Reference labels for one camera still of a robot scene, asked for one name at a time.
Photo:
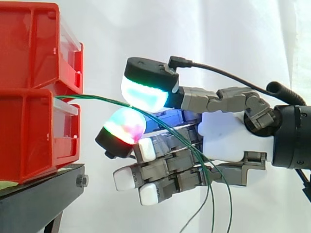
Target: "green wire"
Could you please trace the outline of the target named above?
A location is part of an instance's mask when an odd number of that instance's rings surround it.
[[[200,205],[200,208],[194,213],[194,215],[192,215],[192,217],[186,222],[186,224],[183,226],[183,228],[179,231],[179,233],[182,233],[185,228],[190,224],[190,222],[195,218],[195,216],[197,216],[197,214],[202,210],[203,206],[205,205],[205,203],[207,202],[208,199],[208,194],[209,194],[209,186],[207,186],[207,194],[205,196],[205,199],[203,201],[203,203]]]
[[[144,114],[145,116],[147,116],[148,118],[150,118],[151,120],[157,122],[159,125],[163,126],[167,131],[169,131],[172,135],[174,135],[178,140],[180,140],[182,143],[184,143],[192,152],[193,154],[196,156],[196,158],[198,159],[198,161],[200,162],[201,166],[202,166],[202,169],[203,169],[203,172],[205,173],[205,176],[206,176],[206,179],[207,179],[207,182],[208,182],[208,185],[211,189],[211,194],[212,194],[212,199],[214,199],[214,196],[213,196],[213,191],[212,191],[212,187],[211,187],[211,184],[210,184],[210,181],[209,181],[209,174],[208,174],[208,170],[204,164],[204,161],[203,161],[203,153],[200,152],[196,147],[194,147],[188,140],[186,140],[178,131],[176,131],[174,128],[170,128],[169,125],[167,125],[165,122],[163,122],[162,120],[156,118],[155,116],[139,109],[139,108],[136,108],[134,106],[131,106],[127,103],[123,103],[123,102],[120,102],[120,101],[117,101],[117,100],[112,100],[112,99],[108,99],[108,98],[104,98],[104,97],[100,97],[100,96],[94,96],[94,95],[70,95],[70,96],[57,96],[58,99],[97,99],[97,100],[102,100],[102,101],[105,101],[105,102],[109,102],[109,103],[113,103],[113,104],[117,104],[117,105],[120,105],[120,106],[123,106],[123,107],[129,107],[129,108],[132,108],[142,114]],[[228,228],[227,228],[227,233],[230,232],[230,228],[231,228],[231,223],[232,223],[232,216],[233,216],[233,203],[232,203],[232,194],[231,194],[231,190],[230,190],[230,187],[229,187],[229,184],[227,182],[227,180],[225,179],[223,173],[217,168],[217,166],[215,166],[215,164],[210,160],[208,159],[208,162],[211,163],[215,168],[216,170],[221,174],[226,186],[227,186],[227,189],[228,189],[228,193],[229,193],[229,200],[230,200],[230,218],[229,218],[229,225],[228,225]],[[212,232],[214,230],[214,208],[213,208],[213,221],[212,221]]]

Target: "screw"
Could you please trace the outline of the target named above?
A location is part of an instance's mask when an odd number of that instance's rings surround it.
[[[77,187],[85,188],[88,186],[88,175],[78,175],[77,177]]]

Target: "stacked red bins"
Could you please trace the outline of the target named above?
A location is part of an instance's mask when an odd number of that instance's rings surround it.
[[[0,181],[24,183],[79,158],[83,46],[54,3],[0,1]]]

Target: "rainbow-lit sensor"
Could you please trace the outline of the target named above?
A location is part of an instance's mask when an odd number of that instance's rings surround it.
[[[126,158],[145,130],[146,120],[141,113],[120,108],[104,124],[95,141],[106,149],[109,158]]]
[[[146,120],[141,113],[131,108],[121,108],[110,117],[104,127],[123,142],[133,145],[144,134]]]

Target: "illuminated dome sensor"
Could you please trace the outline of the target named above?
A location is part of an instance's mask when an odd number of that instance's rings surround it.
[[[120,108],[104,127],[123,142],[133,145],[140,140],[146,130],[146,119],[131,108]]]
[[[165,91],[135,83],[126,77],[123,77],[121,91],[130,105],[149,112],[163,108],[168,97]]]
[[[120,108],[104,124],[95,141],[106,150],[109,158],[126,158],[145,130],[146,120],[141,113]]]
[[[125,67],[122,94],[129,104],[156,112],[164,107],[169,93],[177,91],[178,77],[166,63],[131,57]]]

